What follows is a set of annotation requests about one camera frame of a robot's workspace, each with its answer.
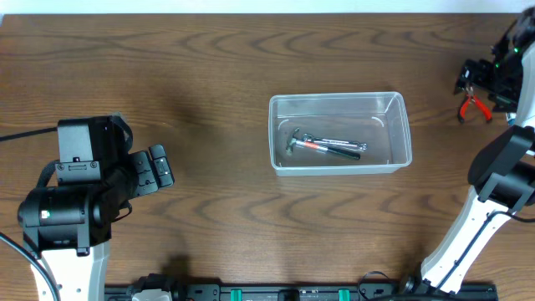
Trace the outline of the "red handled pliers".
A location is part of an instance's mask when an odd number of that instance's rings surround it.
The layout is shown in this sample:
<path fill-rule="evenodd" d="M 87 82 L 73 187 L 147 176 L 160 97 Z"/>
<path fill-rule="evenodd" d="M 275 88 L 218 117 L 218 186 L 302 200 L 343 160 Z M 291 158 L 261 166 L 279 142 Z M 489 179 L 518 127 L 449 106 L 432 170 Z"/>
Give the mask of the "red handled pliers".
<path fill-rule="evenodd" d="M 474 105 L 481 113 L 483 113 L 487 123 L 492 122 L 491 110 L 475 95 L 472 86 L 466 86 L 464 88 L 465 98 L 461 102 L 461 106 L 457 111 L 457 119 L 463 124 L 465 122 L 466 112 L 471 105 Z"/>

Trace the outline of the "clear plastic storage container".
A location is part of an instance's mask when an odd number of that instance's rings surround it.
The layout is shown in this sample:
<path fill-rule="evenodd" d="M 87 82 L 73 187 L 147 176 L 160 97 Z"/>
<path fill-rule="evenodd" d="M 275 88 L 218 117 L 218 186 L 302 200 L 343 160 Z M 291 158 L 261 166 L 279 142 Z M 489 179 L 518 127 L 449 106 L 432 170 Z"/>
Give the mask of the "clear plastic storage container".
<path fill-rule="evenodd" d="M 368 145 L 358 161 L 296 146 L 286 153 L 289 135 L 311 134 Z M 269 104 L 270 161 L 277 176 L 386 174 L 412 162 L 410 127 L 403 96 L 394 91 L 280 94 Z"/>

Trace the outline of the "small hammer with black grip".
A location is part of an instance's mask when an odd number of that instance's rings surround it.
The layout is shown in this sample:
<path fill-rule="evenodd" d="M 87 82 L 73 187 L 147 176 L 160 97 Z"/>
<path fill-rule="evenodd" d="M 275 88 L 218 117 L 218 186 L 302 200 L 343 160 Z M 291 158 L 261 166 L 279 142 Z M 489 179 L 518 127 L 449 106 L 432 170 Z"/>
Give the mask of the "small hammer with black grip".
<path fill-rule="evenodd" d="M 350 160 L 358 161 L 361 158 L 360 153 L 354 150 L 340 148 L 340 144 L 336 145 L 328 142 L 325 139 L 316 139 L 311 135 L 305 135 L 301 138 L 297 137 L 299 128 L 296 128 L 288 137 L 286 145 L 286 153 L 288 156 L 293 154 L 293 148 L 296 146 L 308 148 L 314 151 L 318 151 L 324 154 L 331 154 L 336 156 L 342 156 Z"/>

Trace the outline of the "silver ratchet wrench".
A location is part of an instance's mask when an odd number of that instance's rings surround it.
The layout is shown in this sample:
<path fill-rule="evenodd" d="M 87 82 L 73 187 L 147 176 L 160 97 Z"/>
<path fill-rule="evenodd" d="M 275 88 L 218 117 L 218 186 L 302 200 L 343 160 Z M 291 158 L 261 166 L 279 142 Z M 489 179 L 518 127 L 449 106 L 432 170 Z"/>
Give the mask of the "silver ratchet wrench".
<path fill-rule="evenodd" d="M 359 142 L 357 140 L 334 140 L 313 136 L 307 133 L 303 134 L 303 140 L 318 145 L 329 145 L 332 147 L 343 148 L 351 151 L 366 151 L 368 149 L 368 145 L 366 143 Z"/>

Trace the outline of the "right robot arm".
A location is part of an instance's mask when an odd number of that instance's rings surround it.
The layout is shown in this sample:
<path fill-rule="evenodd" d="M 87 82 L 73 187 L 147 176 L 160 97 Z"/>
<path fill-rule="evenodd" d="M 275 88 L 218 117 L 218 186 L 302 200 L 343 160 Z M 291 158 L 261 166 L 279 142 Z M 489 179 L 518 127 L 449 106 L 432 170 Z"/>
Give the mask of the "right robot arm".
<path fill-rule="evenodd" d="M 466 202 L 437 249 L 419 272 L 400 285 L 400 294 L 444 298 L 461 283 L 482 249 L 509 220 L 534 203 L 534 9 L 525 9 L 492 46 L 491 61 L 468 59 L 454 91 L 482 89 L 496 111 L 512 115 L 510 125 L 471 163 Z"/>

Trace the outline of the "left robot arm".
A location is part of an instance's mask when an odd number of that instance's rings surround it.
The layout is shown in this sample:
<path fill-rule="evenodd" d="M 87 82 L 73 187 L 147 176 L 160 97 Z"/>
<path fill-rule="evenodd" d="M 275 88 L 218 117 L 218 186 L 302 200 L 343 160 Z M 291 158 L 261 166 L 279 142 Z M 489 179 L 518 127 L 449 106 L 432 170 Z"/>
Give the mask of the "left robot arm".
<path fill-rule="evenodd" d="M 161 144 L 132 152 L 118 115 L 61 120 L 59 158 L 18 209 L 41 300 L 102 300 L 111 226 L 130 200 L 175 182 Z"/>

